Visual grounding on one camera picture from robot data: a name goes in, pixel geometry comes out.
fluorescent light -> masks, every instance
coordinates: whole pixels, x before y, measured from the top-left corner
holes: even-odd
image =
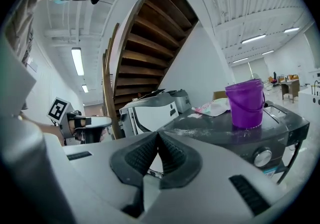
[[[258,39],[264,38],[265,36],[266,36],[266,34],[261,34],[261,35],[258,35],[258,36],[255,36],[255,37],[252,37],[252,38],[243,40],[243,41],[241,42],[241,44],[249,43],[249,42],[252,42],[252,41],[254,41],[254,40],[258,40]]]
[[[249,58],[242,58],[242,59],[234,61],[233,63],[241,62],[241,61],[244,61],[244,60],[247,60],[247,59],[249,59]]]
[[[293,27],[293,28],[288,28],[284,31],[284,33],[289,33],[289,32],[293,32],[293,31],[297,31],[299,30],[300,27]]]
[[[71,53],[72,53],[75,70],[78,73],[78,76],[84,76],[85,72],[84,72],[84,66],[82,65],[81,48],[72,48]]]
[[[84,84],[82,85],[82,89],[83,91],[87,94],[89,91],[88,91],[88,87]]]
[[[265,54],[270,54],[270,53],[273,53],[275,50],[270,50],[270,51],[267,51],[265,53],[262,53],[262,55],[265,55]]]

ceiling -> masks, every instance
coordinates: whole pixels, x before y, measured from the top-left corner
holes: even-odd
[[[297,32],[285,29],[306,26],[311,20],[303,0],[204,0],[215,36],[228,64],[244,58],[262,58],[277,50]],[[261,34],[266,37],[241,44]]]
[[[229,64],[243,58],[260,58],[261,54],[277,50],[295,33],[283,31],[304,27],[310,20],[302,0],[203,0],[209,12],[215,36]],[[102,103],[102,81],[98,73],[99,50],[107,18],[115,0],[101,0],[96,5],[86,2],[42,3],[47,12],[43,35],[47,46],[54,49],[86,105]],[[241,44],[242,40],[266,34],[264,39]],[[78,76],[72,47],[81,47],[84,76]],[[89,93],[82,91],[86,84]]]

bucket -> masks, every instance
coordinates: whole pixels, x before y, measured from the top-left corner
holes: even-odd
[[[263,88],[261,79],[253,79],[225,88],[233,125],[243,129],[261,125],[266,101]]]

floor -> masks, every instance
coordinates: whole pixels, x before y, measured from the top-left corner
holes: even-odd
[[[305,88],[305,86],[301,86],[300,90],[302,91]],[[285,95],[284,100],[282,100],[282,92],[280,86],[273,87],[271,90],[265,89],[264,94],[266,100],[272,101],[299,115],[299,97],[294,98],[294,103],[292,102],[291,95],[290,98]],[[299,154],[295,162],[293,163],[292,168],[280,184],[280,187],[285,192],[288,192],[299,185],[303,185],[308,180],[319,158],[319,124],[316,124],[312,120],[308,121],[310,122],[310,128],[307,138],[303,141]],[[286,154],[283,158],[284,162],[289,162],[290,159],[285,159],[288,158],[289,154],[293,154],[293,151],[290,151],[290,149],[287,148]]]

faucet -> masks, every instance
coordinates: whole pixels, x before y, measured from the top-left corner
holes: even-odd
[[[316,82],[317,82],[317,84],[319,84],[318,80],[314,81],[314,95],[318,96],[318,92],[316,92]]]

